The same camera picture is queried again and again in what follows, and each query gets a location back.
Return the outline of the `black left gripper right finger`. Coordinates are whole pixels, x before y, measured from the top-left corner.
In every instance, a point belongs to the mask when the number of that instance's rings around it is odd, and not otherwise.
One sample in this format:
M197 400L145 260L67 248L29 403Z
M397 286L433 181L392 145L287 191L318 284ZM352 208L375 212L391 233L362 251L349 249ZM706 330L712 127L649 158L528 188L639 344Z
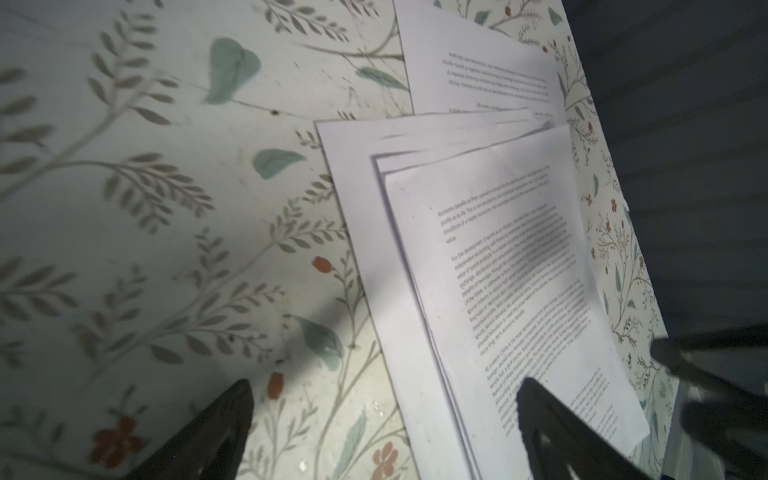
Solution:
M644 479L625 459L537 380L523 380L518 423L535 479Z

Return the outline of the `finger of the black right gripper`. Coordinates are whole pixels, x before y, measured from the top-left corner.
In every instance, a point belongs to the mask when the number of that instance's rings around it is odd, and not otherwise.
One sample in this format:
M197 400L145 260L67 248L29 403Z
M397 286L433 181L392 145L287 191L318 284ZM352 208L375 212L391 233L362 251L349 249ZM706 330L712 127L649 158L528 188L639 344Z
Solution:
M694 365L696 351L748 350L767 346L767 328L754 325L720 332L656 338L650 344L651 357L687 383L714 395L713 399L689 401L681 412L683 430L735 467L745 479L767 477L767 456L739 443L738 430L767 431L767 397L751 393L735 383Z

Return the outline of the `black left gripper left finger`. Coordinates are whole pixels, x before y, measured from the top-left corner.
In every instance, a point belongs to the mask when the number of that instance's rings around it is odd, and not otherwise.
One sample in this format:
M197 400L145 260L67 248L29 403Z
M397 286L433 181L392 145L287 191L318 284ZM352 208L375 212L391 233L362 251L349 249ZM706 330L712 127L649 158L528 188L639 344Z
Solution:
M254 405L250 382L234 382L126 477L234 479L252 426Z

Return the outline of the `printed paper sheet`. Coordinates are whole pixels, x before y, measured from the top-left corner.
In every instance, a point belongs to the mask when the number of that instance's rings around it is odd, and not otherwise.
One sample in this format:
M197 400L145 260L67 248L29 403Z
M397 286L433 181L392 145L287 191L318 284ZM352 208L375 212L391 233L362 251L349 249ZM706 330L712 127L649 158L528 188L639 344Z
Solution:
M555 60L427 1L394 3L415 114L528 108L567 123Z
M528 478L530 381L621 455L648 436L589 264L568 126L520 110L318 131L422 478Z

